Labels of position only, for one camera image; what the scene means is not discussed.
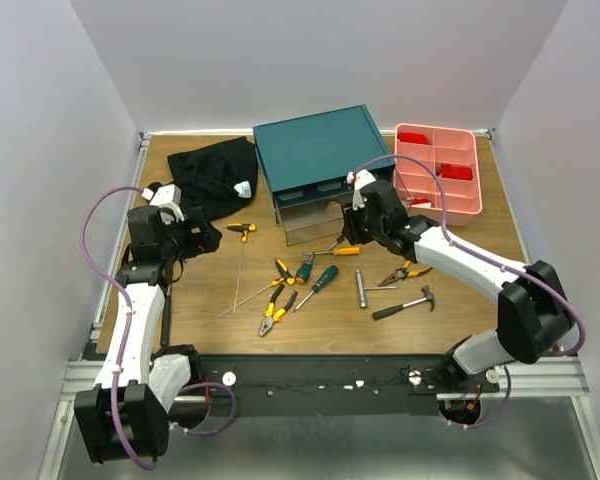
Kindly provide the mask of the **silver T-handle wrench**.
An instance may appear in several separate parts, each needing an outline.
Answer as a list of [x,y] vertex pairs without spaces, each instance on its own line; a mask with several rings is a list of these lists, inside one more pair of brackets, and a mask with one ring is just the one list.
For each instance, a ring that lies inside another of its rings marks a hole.
[[357,292],[358,292],[358,297],[359,297],[359,305],[362,309],[365,309],[368,307],[368,301],[367,301],[367,292],[368,291],[381,291],[381,290],[397,289],[396,285],[366,286],[364,284],[363,275],[360,270],[355,271],[355,280],[356,280],[356,287],[357,287]]

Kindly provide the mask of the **green screwdriver long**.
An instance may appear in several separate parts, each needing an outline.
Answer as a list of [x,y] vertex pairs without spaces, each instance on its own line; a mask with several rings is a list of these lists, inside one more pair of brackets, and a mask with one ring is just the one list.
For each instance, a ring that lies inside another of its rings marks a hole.
[[293,312],[300,310],[312,295],[317,294],[322,288],[328,285],[338,275],[338,273],[339,269],[337,266],[329,266],[311,287],[309,293],[296,305]]

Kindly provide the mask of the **clear drawer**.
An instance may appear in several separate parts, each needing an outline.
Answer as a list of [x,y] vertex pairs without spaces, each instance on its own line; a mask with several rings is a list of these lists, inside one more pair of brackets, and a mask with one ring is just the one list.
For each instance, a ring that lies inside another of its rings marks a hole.
[[294,206],[277,207],[276,221],[281,226],[287,246],[340,235],[344,220],[342,207],[351,194],[332,196]]

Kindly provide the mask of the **green screwdriver short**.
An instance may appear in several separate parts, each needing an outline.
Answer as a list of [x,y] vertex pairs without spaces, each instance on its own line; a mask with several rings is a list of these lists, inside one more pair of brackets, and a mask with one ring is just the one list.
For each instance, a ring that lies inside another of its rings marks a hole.
[[310,253],[297,270],[295,274],[295,282],[297,284],[304,284],[309,279],[314,257],[315,254]]

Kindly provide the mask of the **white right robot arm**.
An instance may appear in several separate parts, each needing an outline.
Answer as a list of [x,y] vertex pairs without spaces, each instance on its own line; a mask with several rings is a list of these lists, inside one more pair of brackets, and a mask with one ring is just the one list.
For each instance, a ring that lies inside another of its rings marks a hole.
[[343,234],[350,244],[375,241],[389,252],[447,273],[497,307],[494,329],[472,335],[447,351],[436,378],[460,392],[476,375],[512,362],[533,364],[576,322],[555,269],[495,255],[451,234],[438,222],[410,216],[394,186],[362,170],[350,175],[351,203],[343,206]]

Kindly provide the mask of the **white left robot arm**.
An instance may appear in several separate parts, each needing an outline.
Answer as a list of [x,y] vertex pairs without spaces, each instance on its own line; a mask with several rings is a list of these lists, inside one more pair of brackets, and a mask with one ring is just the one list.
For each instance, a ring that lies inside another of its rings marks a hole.
[[167,449],[168,414],[178,394],[202,380],[191,345],[152,353],[173,267],[218,249],[222,234],[201,208],[175,217],[169,207],[129,210],[131,243],[110,281],[118,292],[112,343],[90,389],[77,393],[74,414],[91,461],[130,459],[152,470]]

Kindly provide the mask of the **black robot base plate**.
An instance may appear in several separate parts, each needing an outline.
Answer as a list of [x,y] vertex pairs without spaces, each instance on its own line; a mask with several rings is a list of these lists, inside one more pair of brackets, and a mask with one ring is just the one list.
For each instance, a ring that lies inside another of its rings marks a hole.
[[441,355],[202,354],[204,380],[236,376],[240,417],[410,414],[435,416],[444,397],[504,389],[484,372],[445,380]]

